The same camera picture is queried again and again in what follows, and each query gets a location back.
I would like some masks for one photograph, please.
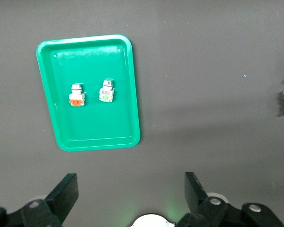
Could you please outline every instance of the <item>gray table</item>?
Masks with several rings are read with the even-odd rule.
[[[124,34],[133,43],[142,139],[67,153],[55,142],[36,47]],[[284,222],[284,0],[0,1],[0,206],[13,211],[78,173],[66,227],[178,221],[184,172],[236,207]]]

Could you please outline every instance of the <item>green tray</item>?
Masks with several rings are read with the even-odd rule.
[[[130,41],[104,35],[43,41],[37,51],[41,78],[58,146],[65,151],[128,148],[140,140]],[[99,100],[103,80],[113,102]],[[81,84],[85,105],[71,106],[72,84]]]

